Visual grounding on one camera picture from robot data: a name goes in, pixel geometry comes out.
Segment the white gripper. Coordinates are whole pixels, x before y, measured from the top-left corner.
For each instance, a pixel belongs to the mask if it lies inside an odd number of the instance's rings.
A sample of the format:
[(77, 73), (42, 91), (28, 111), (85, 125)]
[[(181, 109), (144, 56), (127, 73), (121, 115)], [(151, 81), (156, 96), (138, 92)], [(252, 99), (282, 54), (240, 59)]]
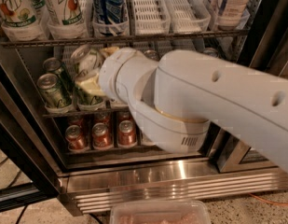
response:
[(156, 61), (137, 49), (117, 46), (100, 49), (100, 54), (105, 58), (101, 70), (84, 69), (75, 77), (82, 91), (132, 105), (132, 99), (141, 100), (145, 88), (153, 90)]

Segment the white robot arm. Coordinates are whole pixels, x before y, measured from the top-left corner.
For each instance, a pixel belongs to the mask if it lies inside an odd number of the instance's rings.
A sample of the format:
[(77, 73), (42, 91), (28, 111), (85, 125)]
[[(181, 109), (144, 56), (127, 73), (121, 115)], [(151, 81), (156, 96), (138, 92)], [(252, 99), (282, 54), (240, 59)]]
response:
[(288, 79), (189, 50), (156, 62), (123, 48), (98, 69), (103, 94), (126, 104), (141, 131), (170, 153), (188, 153), (218, 125), (288, 174)]

